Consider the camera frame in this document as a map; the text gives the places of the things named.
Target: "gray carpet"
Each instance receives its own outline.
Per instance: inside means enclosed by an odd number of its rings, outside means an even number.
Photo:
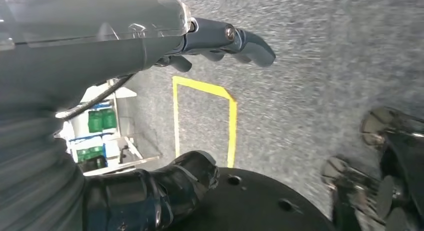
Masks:
[[[424,0],[183,0],[192,15],[261,35],[275,50],[269,68],[189,57],[193,69],[152,68],[128,84],[143,152],[174,157],[172,76],[225,87],[238,102],[237,168],[271,176],[324,212],[319,178],[330,155],[376,165],[358,128],[381,105],[423,117]],[[228,102],[179,88],[181,151],[202,149],[226,165]]]

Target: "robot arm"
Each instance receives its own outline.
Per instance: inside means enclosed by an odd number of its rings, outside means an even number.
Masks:
[[[155,230],[190,214],[218,176],[207,155],[86,179],[54,138],[63,124],[55,114],[106,79],[153,65],[187,71],[183,55],[267,66],[270,47],[228,23],[190,18],[179,0],[0,2],[0,231]]]

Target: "black cable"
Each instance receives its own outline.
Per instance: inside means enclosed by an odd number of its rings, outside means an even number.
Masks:
[[[125,85],[132,77],[134,77],[135,73],[129,74],[127,76],[122,77],[119,79],[116,83],[114,83],[112,86],[110,86],[108,89],[106,89],[104,92],[99,94],[97,97],[93,98],[92,100],[83,103],[81,106],[75,108],[74,110],[67,113],[63,119],[65,121],[69,121],[78,115],[84,113],[86,110],[90,109],[94,105],[100,103],[104,99],[106,99],[109,95],[113,94],[116,90],[118,90],[120,87]]]

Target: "plastic cover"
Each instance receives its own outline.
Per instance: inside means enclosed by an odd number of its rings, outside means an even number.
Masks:
[[[180,0],[0,0],[0,51],[182,36],[190,19]]]

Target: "yellow floor marking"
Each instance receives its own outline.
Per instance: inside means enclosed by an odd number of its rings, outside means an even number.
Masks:
[[[223,97],[229,101],[229,125],[228,125],[228,154],[227,154],[227,167],[233,168],[236,158],[236,134],[237,134],[237,102],[221,86],[192,80],[185,77],[172,77],[172,90],[173,90],[173,122],[175,133],[175,156],[180,156],[180,127],[178,121],[178,85],[190,87],[192,89],[200,90],[209,94]]]

